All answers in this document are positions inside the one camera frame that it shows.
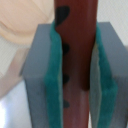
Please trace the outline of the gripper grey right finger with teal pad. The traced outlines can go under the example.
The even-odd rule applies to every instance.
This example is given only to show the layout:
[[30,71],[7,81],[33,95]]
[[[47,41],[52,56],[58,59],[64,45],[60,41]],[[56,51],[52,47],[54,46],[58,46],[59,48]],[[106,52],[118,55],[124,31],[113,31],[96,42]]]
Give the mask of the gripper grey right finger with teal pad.
[[92,128],[128,128],[128,51],[109,22],[97,24],[89,104]]

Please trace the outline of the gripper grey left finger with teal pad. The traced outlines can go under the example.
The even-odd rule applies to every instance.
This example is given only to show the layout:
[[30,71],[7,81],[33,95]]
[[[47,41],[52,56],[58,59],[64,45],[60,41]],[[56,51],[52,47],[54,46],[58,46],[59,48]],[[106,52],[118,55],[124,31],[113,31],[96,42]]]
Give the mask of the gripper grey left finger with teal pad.
[[22,75],[32,128],[63,128],[62,45],[55,23],[38,26]]

